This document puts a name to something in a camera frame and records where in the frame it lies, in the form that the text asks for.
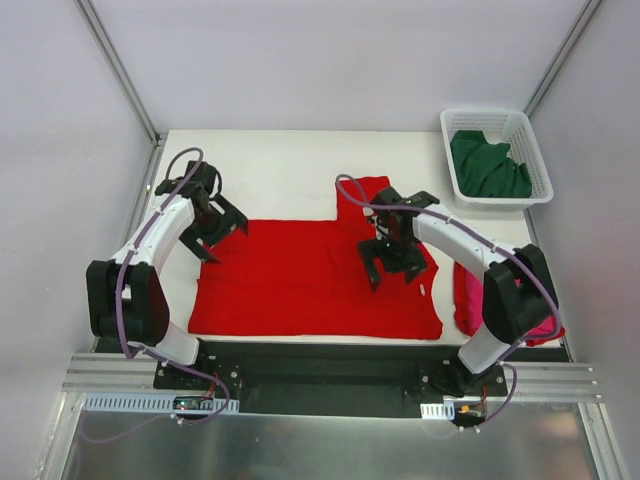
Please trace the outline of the white plastic basket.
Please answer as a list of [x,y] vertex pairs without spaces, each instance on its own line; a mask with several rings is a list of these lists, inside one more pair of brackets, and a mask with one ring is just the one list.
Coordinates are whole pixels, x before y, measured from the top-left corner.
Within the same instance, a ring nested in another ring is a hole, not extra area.
[[523,112],[450,108],[441,112],[440,122],[458,208],[522,211],[553,199],[545,162]]

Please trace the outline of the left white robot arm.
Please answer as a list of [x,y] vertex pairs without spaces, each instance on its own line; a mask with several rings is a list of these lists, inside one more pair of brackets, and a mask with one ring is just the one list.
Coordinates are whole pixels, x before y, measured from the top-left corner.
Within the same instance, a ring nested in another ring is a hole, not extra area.
[[94,336],[178,363],[177,377],[199,389],[210,381],[212,366],[199,356],[201,341],[171,321],[160,273],[178,243],[201,262],[216,263],[213,248],[237,230],[247,233],[248,219],[221,194],[214,166],[190,161],[185,177],[157,186],[128,244],[106,261],[92,261],[86,283]]

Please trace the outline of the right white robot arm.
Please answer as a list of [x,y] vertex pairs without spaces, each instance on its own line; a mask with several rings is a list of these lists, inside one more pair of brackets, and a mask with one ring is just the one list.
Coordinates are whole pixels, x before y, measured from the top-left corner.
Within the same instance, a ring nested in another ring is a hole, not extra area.
[[425,272],[422,244],[446,253],[482,285],[482,325],[429,376],[430,386],[439,393],[473,394],[531,330],[557,316],[553,282],[538,247],[490,240],[424,191],[402,197],[387,187],[363,209],[375,229],[374,238],[357,246],[371,289],[378,289],[383,273],[401,273],[411,283]]

